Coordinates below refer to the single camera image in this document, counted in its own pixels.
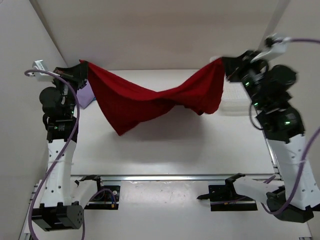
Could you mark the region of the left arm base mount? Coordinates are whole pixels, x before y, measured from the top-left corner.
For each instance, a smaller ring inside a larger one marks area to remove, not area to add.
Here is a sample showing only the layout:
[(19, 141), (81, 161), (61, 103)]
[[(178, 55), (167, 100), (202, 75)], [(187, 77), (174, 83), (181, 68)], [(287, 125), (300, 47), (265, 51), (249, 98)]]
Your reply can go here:
[(103, 180), (99, 175), (84, 176), (74, 182), (79, 186), (84, 181), (95, 181), (98, 192), (87, 203), (86, 210), (118, 210), (121, 189), (119, 185), (103, 185)]

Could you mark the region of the red t-shirt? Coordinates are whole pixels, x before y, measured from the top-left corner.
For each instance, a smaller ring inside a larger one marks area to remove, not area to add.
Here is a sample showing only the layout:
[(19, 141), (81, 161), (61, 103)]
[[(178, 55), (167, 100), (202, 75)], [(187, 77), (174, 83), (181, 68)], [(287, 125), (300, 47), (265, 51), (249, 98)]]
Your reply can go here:
[(221, 103), (225, 78), (218, 58), (199, 69), (181, 85), (154, 91), (132, 83), (91, 62), (88, 82), (106, 120), (121, 136), (142, 122), (184, 106), (198, 115), (215, 113)]

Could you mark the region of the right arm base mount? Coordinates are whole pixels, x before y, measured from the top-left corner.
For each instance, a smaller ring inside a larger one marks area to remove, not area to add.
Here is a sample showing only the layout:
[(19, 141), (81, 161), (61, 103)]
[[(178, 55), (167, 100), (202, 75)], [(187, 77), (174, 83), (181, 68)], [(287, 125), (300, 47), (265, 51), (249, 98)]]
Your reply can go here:
[(249, 212), (257, 211), (256, 202), (236, 193), (234, 182), (245, 174), (237, 173), (225, 179), (224, 185), (209, 185), (208, 193), (199, 195), (200, 201), (209, 200), (211, 212)]

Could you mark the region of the purple t-shirt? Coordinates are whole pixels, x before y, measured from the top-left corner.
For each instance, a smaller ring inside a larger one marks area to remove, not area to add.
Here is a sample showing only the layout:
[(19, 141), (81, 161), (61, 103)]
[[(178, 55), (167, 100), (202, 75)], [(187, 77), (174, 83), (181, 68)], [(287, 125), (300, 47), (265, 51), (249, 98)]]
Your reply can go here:
[(96, 100), (94, 92), (89, 82), (86, 85), (77, 91), (77, 98), (79, 105), (82, 109), (87, 108), (93, 101)]

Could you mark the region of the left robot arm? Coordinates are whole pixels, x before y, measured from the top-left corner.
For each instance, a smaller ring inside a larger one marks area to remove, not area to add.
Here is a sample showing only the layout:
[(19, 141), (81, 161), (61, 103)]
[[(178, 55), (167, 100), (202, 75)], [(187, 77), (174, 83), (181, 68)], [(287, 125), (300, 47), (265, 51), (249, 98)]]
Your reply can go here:
[(46, 232), (79, 229), (83, 207), (71, 196), (71, 169), (80, 120), (77, 91), (88, 81), (88, 62), (48, 71), (42, 60), (32, 66), (37, 79), (52, 77), (53, 86), (39, 95), (42, 121), (47, 131), (48, 165), (43, 179), (44, 192), (38, 207), (31, 208), (31, 220)]

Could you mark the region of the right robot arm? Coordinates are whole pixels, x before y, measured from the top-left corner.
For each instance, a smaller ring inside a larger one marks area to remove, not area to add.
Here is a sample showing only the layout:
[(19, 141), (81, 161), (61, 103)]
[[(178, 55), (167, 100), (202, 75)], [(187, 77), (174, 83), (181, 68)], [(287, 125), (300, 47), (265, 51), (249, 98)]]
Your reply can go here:
[(297, 73), (288, 66), (269, 66), (256, 51), (237, 57), (222, 57), (226, 79), (241, 83), (256, 109), (260, 130), (273, 152), (282, 186), (253, 180), (242, 173), (226, 179), (224, 193), (230, 200), (249, 197), (262, 204), (278, 220), (305, 223), (320, 209), (320, 190), (315, 181), (300, 113), (290, 104), (289, 88)]

